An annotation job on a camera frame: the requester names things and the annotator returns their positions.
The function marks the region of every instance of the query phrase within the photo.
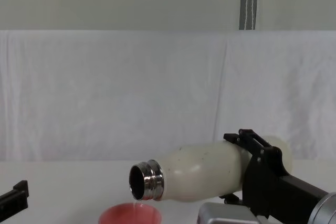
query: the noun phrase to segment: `white table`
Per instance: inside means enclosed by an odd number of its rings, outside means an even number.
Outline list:
[[[0,194],[28,180],[28,209],[4,224],[96,224],[107,208],[133,202],[128,173],[136,162],[1,163]],[[293,174],[326,191],[336,191],[336,163],[295,161]],[[221,202],[219,198],[211,201]],[[195,224],[202,202],[144,201],[162,214],[162,224]]]

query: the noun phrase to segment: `white cloth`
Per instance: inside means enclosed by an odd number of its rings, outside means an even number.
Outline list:
[[[211,142],[224,35],[1,33],[1,159],[151,158]]]
[[[0,159],[157,157],[251,128],[336,159],[336,32],[0,32]]]

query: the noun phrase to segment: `black clamp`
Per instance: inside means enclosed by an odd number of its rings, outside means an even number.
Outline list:
[[[0,196],[0,222],[28,208],[28,182],[20,181],[13,190]]]
[[[249,151],[252,158],[243,178],[243,199],[221,196],[225,203],[245,205],[255,215],[270,215],[284,224],[307,224],[316,204],[327,192],[290,175],[282,152],[253,130],[224,134],[224,139]]]

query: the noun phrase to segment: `pink cup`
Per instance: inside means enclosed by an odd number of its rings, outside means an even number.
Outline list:
[[[160,224],[160,212],[140,203],[125,203],[106,210],[99,218],[99,224]]]

